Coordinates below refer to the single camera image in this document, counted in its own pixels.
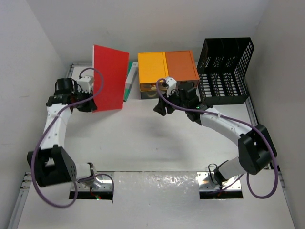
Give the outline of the green folder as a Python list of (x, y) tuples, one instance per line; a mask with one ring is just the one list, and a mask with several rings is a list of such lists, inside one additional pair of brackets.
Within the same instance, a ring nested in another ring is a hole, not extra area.
[(133, 82), (138, 73), (138, 63), (137, 62), (129, 62), (128, 69), (127, 69), (127, 77), (125, 82), (125, 90), (124, 90), (124, 97), (123, 101), (126, 102), (128, 100)]

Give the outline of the red folder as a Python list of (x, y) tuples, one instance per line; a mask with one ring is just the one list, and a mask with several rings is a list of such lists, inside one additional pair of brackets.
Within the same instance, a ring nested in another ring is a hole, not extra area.
[(129, 53), (93, 45), (93, 68), (102, 74), (94, 72), (93, 93), (96, 94), (102, 85), (102, 91), (94, 98), (96, 112), (122, 109), (125, 82), (127, 77)]

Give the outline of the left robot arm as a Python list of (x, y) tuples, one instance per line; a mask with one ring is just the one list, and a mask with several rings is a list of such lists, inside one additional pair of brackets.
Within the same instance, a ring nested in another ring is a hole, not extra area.
[(64, 149), (67, 124), (73, 109), (81, 112), (97, 109), (91, 99), (93, 82), (91, 76), (56, 81), (55, 92), (46, 103), (46, 135), (35, 157), (34, 176), (40, 187), (73, 182), (93, 174), (92, 163), (76, 164)]

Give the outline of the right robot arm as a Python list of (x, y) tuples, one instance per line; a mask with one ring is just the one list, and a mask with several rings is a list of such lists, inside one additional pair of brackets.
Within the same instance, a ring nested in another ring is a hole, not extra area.
[(276, 158), (277, 152), (265, 126), (252, 126), (227, 117), (213, 106), (201, 103), (192, 83), (176, 84), (171, 77), (157, 81), (159, 102), (154, 111), (162, 116), (175, 110), (184, 111), (192, 122), (220, 133), (238, 147), (237, 157), (214, 169), (213, 178), (218, 185), (237, 175), (256, 175)]

